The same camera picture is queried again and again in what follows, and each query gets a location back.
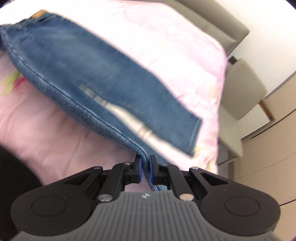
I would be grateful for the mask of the grey upholstered chair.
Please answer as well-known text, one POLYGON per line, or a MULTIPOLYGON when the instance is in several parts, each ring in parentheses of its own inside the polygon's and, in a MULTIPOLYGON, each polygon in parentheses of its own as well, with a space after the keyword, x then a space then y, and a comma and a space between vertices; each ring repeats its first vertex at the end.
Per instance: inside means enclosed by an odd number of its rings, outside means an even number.
POLYGON ((266 95, 267 90, 254 69, 240 58, 226 67, 219 106, 219 141, 234 156, 242 157, 239 121, 266 95))

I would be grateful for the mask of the beige wardrobe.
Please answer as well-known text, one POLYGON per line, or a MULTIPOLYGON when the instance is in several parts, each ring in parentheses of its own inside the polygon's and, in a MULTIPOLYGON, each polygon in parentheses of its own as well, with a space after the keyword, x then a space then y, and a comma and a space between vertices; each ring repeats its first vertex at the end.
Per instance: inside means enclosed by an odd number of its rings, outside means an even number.
POLYGON ((295 200, 295 77, 265 102, 274 121, 243 143, 243 157, 233 162, 234 180, 284 205, 295 200))

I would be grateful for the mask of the blue denim jeans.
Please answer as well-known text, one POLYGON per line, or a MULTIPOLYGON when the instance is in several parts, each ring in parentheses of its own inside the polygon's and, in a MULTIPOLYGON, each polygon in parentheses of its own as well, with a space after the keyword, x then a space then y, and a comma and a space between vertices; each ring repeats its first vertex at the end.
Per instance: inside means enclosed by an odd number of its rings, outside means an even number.
POLYGON ((1 25, 1 48, 41 93, 92 131, 143 158, 169 160, 107 109, 122 108, 159 140, 192 156, 202 120, 185 109, 152 73, 74 22, 53 13, 1 25))

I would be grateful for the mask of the pink and cream bed quilt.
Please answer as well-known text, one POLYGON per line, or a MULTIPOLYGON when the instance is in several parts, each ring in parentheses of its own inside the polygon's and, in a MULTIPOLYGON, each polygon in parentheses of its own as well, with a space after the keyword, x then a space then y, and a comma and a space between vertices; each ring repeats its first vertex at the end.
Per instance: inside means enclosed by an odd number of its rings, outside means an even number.
MULTIPOLYGON (((157 137, 127 111, 82 86, 82 92, 124 121, 138 138, 181 170, 199 166, 217 173, 218 106, 226 55, 222 46, 164 4, 126 1, 16 1, 1 10, 1 22, 46 9, 79 23, 154 73, 173 96, 202 118, 194 156, 157 137)), ((91 132, 22 77, 1 95, 1 145, 49 184, 92 166, 131 161, 126 147, 91 132)))

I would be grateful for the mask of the grey upholstered headboard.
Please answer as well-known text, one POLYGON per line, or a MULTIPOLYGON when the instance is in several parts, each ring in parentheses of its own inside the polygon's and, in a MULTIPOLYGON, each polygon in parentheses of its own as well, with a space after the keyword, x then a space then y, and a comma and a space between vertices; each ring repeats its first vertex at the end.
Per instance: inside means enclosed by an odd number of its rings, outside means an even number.
POLYGON ((216 39, 229 55, 249 34, 248 28, 217 1, 161 1, 216 39))

